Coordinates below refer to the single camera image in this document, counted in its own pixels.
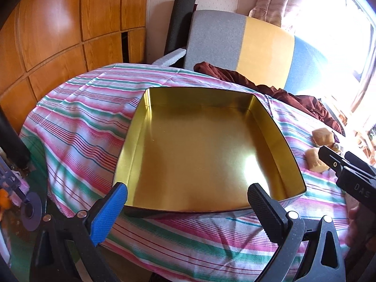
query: gold metal tin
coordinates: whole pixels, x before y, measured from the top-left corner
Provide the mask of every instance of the gold metal tin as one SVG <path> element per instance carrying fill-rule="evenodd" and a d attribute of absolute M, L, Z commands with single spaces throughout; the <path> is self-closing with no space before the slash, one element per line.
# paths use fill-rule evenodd
<path fill-rule="evenodd" d="M 255 182 L 284 206 L 306 191 L 284 136 L 256 96 L 199 87 L 145 91 L 116 182 L 128 188 L 125 212 L 141 217 L 236 216 L 250 209 L 247 189 Z"/>

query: yellow fabric panel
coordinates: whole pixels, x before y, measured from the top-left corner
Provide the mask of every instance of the yellow fabric panel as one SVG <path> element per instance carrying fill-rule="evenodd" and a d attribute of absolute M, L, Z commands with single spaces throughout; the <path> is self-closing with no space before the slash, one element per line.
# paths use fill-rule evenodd
<path fill-rule="evenodd" d="M 236 71 L 256 85 L 283 88 L 294 53 L 294 35 L 273 24 L 247 17 Z"/>

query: bread roll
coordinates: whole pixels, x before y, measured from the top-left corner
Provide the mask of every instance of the bread roll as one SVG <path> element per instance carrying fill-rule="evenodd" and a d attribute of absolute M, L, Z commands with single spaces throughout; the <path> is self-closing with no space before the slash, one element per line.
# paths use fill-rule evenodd
<path fill-rule="evenodd" d="M 329 129 L 327 128 L 319 128 L 315 129 L 312 132 L 313 136 L 313 141 L 318 145 L 318 146 L 328 146 L 331 147 L 334 144 L 334 133 L 332 133 Z"/>
<path fill-rule="evenodd" d="M 322 173 L 327 171 L 329 169 L 329 166 L 327 166 L 318 158 L 319 149 L 320 148 L 318 147 L 307 149 L 305 152 L 305 156 L 308 163 L 308 169 L 312 172 Z"/>

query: brown cloth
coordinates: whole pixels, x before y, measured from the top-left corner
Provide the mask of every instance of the brown cloth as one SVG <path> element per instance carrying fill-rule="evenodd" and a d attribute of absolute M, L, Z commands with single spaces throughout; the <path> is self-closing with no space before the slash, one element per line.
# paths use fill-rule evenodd
<path fill-rule="evenodd" d="M 194 70 L 198 73 L 206 74 L 224 82 L 233 82 L 244 87 L 251 88 L 262 94 L 267 94 L 276 100 L 280 100 L 285 104 L 295 107 L 300 111 L 314 117 L 321 122 L 325 123 L 329 127 L 333 128 L 335 131 L 342 133 L 341 126 L 335 121 L 330 113 L 326 110 L 323 104 L 315 98 L 308 95 L 293 95 L 288 93 L 286 90 L 275 87 L 268 87 L 266 85 L 256 86 L 253 82 L 249 81 L 245 76 L 241 75 L 236 71 L 222 69 L 220 67 L 215 67 L 207 62 L 198 63 L 194 66 Z"/>

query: blue fabric panel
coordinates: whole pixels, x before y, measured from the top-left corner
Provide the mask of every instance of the blue fabric panel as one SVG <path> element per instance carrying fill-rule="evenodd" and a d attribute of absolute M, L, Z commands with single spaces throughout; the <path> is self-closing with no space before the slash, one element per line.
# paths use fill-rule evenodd
<path fill-rule="evenodd" d="M 320 97 L 317 90 L 325 88 L 327 68 L 328 60 L 320 51 L 295 37 L 293 60 L 284 89 L 294 95 L 304 92 L 306 95 Z"/>

